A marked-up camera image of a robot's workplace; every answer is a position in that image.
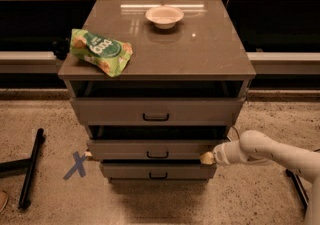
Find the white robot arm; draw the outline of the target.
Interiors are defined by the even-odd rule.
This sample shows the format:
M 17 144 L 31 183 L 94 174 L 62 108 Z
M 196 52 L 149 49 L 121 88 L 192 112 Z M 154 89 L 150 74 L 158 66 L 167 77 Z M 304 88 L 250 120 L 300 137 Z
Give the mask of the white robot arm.
M 320 225 L 320 153 L 279 143 L 267 135 L 247 130 L 237 141 L 224 142 L 200 155 L 204 165 L 262 164 L 273 161 L 312 184 L 305 225 Z

